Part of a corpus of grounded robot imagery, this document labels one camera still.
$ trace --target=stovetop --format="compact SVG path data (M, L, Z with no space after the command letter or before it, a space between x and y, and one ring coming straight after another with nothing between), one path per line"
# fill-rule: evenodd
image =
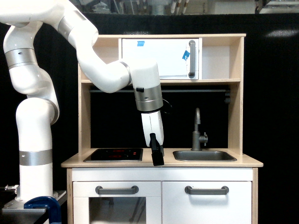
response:
M142 148L99 148L84 162L128 162L142 161Z

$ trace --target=gray faucet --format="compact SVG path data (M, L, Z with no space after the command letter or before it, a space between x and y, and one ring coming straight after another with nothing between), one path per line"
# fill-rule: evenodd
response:
M200 148L200 144L204 143L206 146L208 140L206 133L204 133L204 135L200 135L200 132L198 131L198 125L200 125L200 110L199 108L196 108L194 132L192 133L192 151L202 151L202 149Z

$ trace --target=sink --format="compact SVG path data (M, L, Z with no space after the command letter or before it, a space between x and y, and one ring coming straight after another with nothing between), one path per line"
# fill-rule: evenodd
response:
M173 155L180 161L237 161L235 157L222 151L175 151Z

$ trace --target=gray handle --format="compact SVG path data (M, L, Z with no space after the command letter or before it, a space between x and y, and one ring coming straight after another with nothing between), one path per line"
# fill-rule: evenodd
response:
M221 189L193 189L190 186L185 187L185 192L189 195L227 195L228 187L223 186Z
M195 50L195 41L189 41L190 46L190 72L189 77L194 78L195 77L195 56L196 56L196 50Z
M103 189L101 186L95 188L98 195L134 195L139 191L137 186L128 189Z

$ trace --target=black curtain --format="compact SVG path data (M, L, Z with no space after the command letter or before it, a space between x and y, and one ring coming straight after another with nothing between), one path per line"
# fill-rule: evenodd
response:
M138 16L85 14L100 34L246 33L243 152L264 163L259 169L259 223L298 223L299 15ZM0 39L7 25L0 24ZM60 164L78 152L76 52L44 24L36 56L56 88L61 116L52 127L54 189L66 189ZM0 186L18 184L15 110L25 99L11 85L0 49Z

